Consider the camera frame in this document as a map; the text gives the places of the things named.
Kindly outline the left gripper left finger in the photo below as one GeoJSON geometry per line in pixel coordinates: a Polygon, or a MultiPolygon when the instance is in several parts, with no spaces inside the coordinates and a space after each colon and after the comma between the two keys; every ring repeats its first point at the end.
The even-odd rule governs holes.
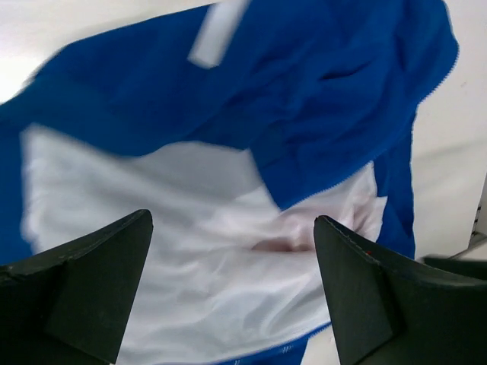
{"type": "Polygon", "coordinates": [[[138,210],[1,267],[3,364],[114,364],[148,254],[138,210]]]}

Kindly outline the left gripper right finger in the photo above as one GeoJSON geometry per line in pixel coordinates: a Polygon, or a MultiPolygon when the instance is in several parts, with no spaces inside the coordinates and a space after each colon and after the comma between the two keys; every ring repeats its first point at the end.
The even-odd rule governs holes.
{"type": "Polygon", "coordinates": [[[484,364],[486,263],[417,262],[330,217],[314,241],[343,364],[484,364]]]}

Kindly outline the blue white red jacket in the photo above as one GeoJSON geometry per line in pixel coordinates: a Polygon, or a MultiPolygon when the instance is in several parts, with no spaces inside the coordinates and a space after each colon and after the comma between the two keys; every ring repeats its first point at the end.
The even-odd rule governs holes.
{"type": "Polygon", "coordinates": [[[81,38],[1,105],[1,262],[148,209],[121,364],[300,364],[314,221],[415,255],[412,127],[443,1],[223,1],[81,38]]]}

